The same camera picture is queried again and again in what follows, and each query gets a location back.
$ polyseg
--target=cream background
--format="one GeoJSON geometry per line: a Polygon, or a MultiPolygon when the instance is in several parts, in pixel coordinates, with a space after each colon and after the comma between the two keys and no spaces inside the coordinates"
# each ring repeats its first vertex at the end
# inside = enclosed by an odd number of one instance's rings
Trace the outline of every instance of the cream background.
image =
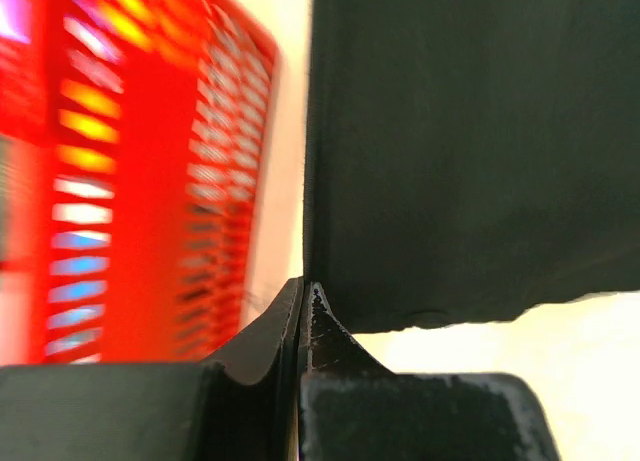
{"type": "MultiPolygon", "coordinates": [[[[262,304],[302,272],[301,199],[310,0],[240,0],[284,63],[251,292],[262,304]]],[[[357,336],[397,372],[504,371],[540,398],[564,461],[640,460],[639,294],[533,309],[513,323],[357,336]]]]}

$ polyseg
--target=black fabric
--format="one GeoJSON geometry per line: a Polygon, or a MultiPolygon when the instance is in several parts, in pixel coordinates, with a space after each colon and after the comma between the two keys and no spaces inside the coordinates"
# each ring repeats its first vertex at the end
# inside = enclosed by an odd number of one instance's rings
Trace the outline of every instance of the black fabric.
{"type": "Polygon", "coordinates": [[[314,0],[306,276],[351,331],[640,288],[640,0],[314,0]]]}

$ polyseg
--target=scratched black surface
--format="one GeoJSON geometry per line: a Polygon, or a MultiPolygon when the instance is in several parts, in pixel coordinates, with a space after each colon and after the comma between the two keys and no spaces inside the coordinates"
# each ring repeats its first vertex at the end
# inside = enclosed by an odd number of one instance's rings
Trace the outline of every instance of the scratched black surface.
{"type": "Polygon", "coordinates": [[[559,461],[529,389],[506,375],[302,382],[304,461],[559,461]]]}
{"type": "Polygon", "coordinates": [[[392,376],[333,316],[322,286],[312,283],[301,319],[300,355],[308,372],[392,376]]]}

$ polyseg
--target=red plastic basket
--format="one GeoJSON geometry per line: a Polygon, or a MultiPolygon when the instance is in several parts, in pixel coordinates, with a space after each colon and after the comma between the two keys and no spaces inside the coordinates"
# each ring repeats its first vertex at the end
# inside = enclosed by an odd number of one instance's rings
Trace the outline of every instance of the red plastic basket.
{"type": "Polygon", "coordinates": [[[202,358],[239,327],[276,44],[233,0],[24,1],[0,133],[25,361],[202,358]]]}

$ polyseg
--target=black object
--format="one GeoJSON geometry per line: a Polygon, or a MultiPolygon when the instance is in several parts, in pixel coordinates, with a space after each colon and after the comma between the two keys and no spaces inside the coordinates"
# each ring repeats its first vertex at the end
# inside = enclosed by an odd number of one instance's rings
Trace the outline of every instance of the black object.
{"type": "Polygon", "coordinates": [[[396,376],[302,279],[200,364],[0,370],[3,461],[287,461],[298,446],[304,461],[558,461],[524,383],[396,376]]]}
{"type": "Polygon", "coordinates": [[[305,273],[352,332],[640,289],[640,0],[314,0],[305,273]]]}

